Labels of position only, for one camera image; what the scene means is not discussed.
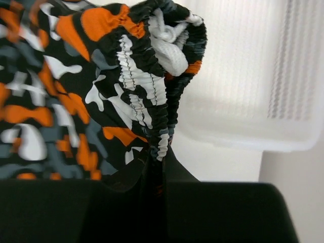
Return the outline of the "camouflage orange black shorts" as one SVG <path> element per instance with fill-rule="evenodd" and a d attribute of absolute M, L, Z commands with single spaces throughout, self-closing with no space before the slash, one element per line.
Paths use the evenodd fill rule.
<path fill-rule="evenodd" d="M 161 195 L 206 44 L 174 1 L 1 1 L 1 179 L 105 181 L 143 158 Z"/>

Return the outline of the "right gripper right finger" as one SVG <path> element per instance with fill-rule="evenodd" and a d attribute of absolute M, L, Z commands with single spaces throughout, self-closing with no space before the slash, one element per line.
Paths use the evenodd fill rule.
<path fill-rule="evenodd" d="M 157 242 L 298 242 L 286 201 L 272 184 L 200 182 L 172 149 L 164 163 L 165 212 Z"/>

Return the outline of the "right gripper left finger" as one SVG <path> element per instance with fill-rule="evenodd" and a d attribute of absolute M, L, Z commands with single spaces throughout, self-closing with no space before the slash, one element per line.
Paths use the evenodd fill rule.
<path fill-rule="evenodd" d="M 144 201 L 150 161 L 107 180 L 1 182 L 1 242 L 156 242 Z"/>

